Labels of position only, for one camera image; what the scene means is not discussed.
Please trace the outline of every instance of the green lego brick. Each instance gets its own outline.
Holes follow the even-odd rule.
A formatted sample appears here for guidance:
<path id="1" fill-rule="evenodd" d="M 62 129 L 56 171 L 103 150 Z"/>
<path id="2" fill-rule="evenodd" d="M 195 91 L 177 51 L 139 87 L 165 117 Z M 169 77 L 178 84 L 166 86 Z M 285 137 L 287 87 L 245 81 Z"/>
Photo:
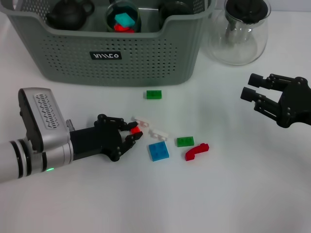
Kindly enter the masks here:
<path id="1" fill-rule="evenodd" d="M 193 137 L 179 137 L 177 139 L 177 147 L 190 147 L 194 146 Z"/>
<path id="2" fill-rule="evenodd" d="M 162 91 L 147 91 L 146 99 L 148 100 L 159 100 L 162 98 Z"/>

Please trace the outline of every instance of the black teapot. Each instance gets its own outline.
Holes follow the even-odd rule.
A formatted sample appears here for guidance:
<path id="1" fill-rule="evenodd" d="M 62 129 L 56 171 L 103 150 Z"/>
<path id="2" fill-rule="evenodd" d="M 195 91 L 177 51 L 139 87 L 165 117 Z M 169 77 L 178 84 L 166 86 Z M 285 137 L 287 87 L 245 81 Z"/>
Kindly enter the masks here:
<path id="1" fill-rule="evenodd" d="M 94 4 L 90 0 L 76 2 L 75 0 L 61 0 L 58 2 L 51 13 L 47 13 L 48 23 L 61 30 L 75 31 L 80 29 L 86 22 L 86 17 L 91 15 L 95 10 Z"/>

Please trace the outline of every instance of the lego brick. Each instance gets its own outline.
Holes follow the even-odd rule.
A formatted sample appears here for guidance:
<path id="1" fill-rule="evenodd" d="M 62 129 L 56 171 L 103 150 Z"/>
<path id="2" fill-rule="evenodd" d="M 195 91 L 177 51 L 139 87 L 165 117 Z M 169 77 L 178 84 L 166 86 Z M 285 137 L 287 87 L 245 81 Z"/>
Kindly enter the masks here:
<path id="1" fill-rule="evenodd" d="M 149 151 L 153 162 L 161 159 L 167 159 L 170 156 L 165 142 L 158 142 L 149 145 Z"/>
<path id="2" fill-rule="evenodd" d="M 194 146 L 193 137 L 179 137 L 179 138 L 177 138 L 176 142 L 177 142 L 177 147 Z"/>
<path id="3" fill-rule="evenodd" d="M 140 128 L 138 126 L 136 126 L 135 128 L 131 129 L 131 134 L 135 134 L 135 133 L 139 133 L 141 132 Z"/>
<path id="4" fill-rule="evenodd" d="M 193 160 L 195 158 L 196 154 L 206 152 L 208 150 L 209 150 L 209 145 L 202 143 L 201 145 L 194 147 L 191 150 L 189 150 L 185 155 L 185 159 L 186 159 L 186 161 Z"/>
<path id="5" fill-rule="evenodd" d="M 118 33 L 134 33 L 133 29 L 131 29 L 129 27 L 124 28 L 120 24 L 116 24 L 115 25 L 115 31 L 118 32 Z"/>
<path id="6" fill-rule="evenodd" d="M 135 25 L 135 21 L 131 17 L 129 17 L 127 13 L 116 15 L 115 20 L 124 28 L 133 27 Z"/>
<path id="7" fill-rule="evenodd" d="M 150 126 L 150 123 L 148 120 L 141 118 L 141 117 L 138 117 L 138 116 L 134 117 L 134 121 L 136 121 L 142 127 L 149 127 Z"/>
<path id="8" fill-rule="evenodd" d="M 160 100 L 162 99 L 162 91 L 147 91 L 146 99 L 148 100 Z"/>
<path id="9" fill-rule="evenodd" d="M 150 135 L 153 138 L 157 138 L 157 139 L 163 140 L 163 141 L 167 141 L 167 139 L 169 137 L 168 133 L 162 132 L 160 130 L 155 130 L 155 129 L 150 130 Z"/>

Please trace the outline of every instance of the glass teapot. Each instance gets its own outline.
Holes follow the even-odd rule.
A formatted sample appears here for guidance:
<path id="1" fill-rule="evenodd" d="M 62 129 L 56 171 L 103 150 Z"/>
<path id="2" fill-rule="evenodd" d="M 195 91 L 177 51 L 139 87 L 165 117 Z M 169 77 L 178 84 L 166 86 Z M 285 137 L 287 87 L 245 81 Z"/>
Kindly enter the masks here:
<path id="1" fill-rule="evenodd" d="M 267 0 L 226 0 L 225 9 L 213 23 L 209 38 L 211 54 L 231 65 L 246 65 L 258 59 L 267 44 Z"/>

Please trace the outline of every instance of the white lego piece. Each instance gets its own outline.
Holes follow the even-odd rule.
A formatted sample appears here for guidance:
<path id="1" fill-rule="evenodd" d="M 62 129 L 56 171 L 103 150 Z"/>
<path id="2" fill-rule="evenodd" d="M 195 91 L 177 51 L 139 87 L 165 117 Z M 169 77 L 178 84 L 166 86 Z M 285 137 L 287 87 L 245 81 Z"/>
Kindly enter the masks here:
<path id="1" fill-rule="evenodd" d="M 144 118 L 141 118 L 141 117 L 135 116 L 134 121 L 136 121 L 142 127 L 149 127 L 150 126 L 149 121 L 144 119 Z"/>
<path id="2" fill-rule="evenodd" d="M 160 130 L 150 130 L 150 135 L 153 138 L 158 138 L 159 140 L 167 141 L 169 134 L 162 132 Z"/>

